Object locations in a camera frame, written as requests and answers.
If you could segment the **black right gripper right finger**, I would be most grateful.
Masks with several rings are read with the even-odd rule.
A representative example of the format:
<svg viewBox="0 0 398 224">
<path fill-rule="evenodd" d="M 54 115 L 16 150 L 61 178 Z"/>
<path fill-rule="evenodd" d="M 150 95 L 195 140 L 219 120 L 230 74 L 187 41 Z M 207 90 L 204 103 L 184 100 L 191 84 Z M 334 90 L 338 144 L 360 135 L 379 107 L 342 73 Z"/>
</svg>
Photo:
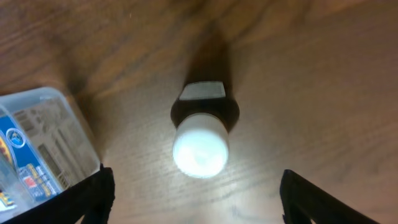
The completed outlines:
<svg viewBox="0 0 398 224">
<path fill-rule="evenodd" d="M 290 169 L 283 173 L 279 192 L 286 224 L 377 224 Z"/>
</svg>

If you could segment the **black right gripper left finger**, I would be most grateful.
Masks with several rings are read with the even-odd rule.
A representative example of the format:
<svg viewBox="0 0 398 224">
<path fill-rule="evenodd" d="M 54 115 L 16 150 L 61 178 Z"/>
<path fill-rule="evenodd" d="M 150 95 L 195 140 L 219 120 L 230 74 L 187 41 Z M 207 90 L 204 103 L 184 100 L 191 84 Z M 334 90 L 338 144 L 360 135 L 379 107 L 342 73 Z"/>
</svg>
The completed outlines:
<svg viewBox="0 0 398 224">
<path fill-rule="evenodd" d="M 113 170 L 100 165 L 95 174 L 5 224 L 107 224 L 114 199 Z"/>
</svg>

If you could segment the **blue cool fever box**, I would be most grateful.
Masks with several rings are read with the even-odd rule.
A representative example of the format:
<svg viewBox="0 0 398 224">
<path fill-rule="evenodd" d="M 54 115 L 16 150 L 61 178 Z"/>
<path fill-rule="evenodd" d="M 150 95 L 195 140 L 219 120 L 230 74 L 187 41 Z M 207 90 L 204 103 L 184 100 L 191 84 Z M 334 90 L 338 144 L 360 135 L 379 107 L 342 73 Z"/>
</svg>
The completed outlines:
<svg viewBox="0 0 398 224">
<path fill-rule="evenodd" d="M 2 212 L 23 212 L 63 192 L 32 143 L 38 133 L 26 112 L 1 110 Z"/>
</svg>

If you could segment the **clear plastic container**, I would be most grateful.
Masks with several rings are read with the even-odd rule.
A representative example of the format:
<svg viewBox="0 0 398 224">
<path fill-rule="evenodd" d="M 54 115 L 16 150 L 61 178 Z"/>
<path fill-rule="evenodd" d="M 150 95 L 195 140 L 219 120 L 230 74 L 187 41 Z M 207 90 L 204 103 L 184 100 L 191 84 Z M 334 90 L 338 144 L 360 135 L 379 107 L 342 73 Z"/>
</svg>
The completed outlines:
<svg viewBox="0 0 398 224">
<path fill-rule="evenodd" d="M 99 171 L 100 159 L 60 91 L 42 87 L 3 95 L 1 110 L 9 114 L 27 113 L 39 130 L 38 135 L 32 137 L 32 143 L 63 192 Z M 26 211 L 1 211 L 1 222 Z"/>
</svg>

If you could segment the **dark bottle white cap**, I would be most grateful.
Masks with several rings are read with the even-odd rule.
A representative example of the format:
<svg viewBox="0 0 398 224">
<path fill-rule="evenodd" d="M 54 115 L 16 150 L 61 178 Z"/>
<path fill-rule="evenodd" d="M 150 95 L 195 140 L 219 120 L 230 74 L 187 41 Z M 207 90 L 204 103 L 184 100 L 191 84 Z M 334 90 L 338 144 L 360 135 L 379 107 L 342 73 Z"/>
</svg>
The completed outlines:
<svg viewBox="0 0 398 224">
<path fill-rule="evenodd" d="M 184 86 L 170 111 L 176 128 L 172 156 L 178 169 L 197 179 L 218 175 L 229 156 L 229 132 L 239 119 L 237 101 L 222 81 Z"/>
</svg>

